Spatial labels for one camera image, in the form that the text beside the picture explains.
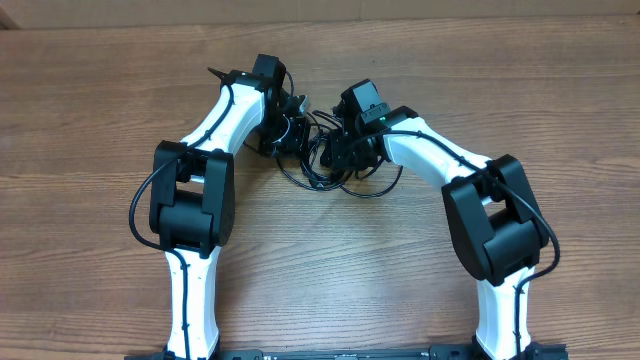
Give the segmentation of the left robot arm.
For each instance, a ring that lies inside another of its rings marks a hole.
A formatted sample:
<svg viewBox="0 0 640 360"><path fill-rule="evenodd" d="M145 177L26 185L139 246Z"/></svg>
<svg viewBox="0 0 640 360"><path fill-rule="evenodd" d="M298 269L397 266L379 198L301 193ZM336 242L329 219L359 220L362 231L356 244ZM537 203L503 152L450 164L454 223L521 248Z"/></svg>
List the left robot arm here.
<svg viewBox="0 0 640 360"><path fill-rule="evenodd" d="M217 263L235 218L234 160L251 135L265 157L298 155L309 127L306 99L283 88L285 65L260 54L249 72L216 71L218 102L179 142L154 153L149 226L168 261L172 326L159 359L213 359L220 342L216 322Z"/></svg>

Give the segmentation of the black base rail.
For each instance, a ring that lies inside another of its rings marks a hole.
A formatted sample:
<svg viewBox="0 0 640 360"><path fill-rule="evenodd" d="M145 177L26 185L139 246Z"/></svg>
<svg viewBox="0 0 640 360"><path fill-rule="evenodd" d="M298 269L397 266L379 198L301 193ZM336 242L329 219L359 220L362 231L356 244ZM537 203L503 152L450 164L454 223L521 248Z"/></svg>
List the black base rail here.
<svg viewBox="0 0 640 360"><path fill-rule="evenodd" d="M528 360L568 360L565 345L530 344L523 358ZM169 351L150 355L129 355L126 360L183 359ZM260 350L216 351L209 359L214 360L471 360L489 359L482 355L477 345L432 345L425 349L378 349L364 351L297 351L263 352Z"/></svg>

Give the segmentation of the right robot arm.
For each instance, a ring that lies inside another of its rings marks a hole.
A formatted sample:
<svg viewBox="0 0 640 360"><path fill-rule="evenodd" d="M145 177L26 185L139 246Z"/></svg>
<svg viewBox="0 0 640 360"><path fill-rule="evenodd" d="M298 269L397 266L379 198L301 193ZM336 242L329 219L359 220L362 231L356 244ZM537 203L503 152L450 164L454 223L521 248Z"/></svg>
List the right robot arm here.
<svg viewBox="0 0 640 360"><path fill-rule="evenodd" d="M541 359L527 329L530 283L541 251L558 239L541 214L522 164L454 144L412 109L383 102L370 80L340 96L322 164L356 173L386 161L440 188L454 251L475 279L479 322L470 355L479 359Z"/></svg>

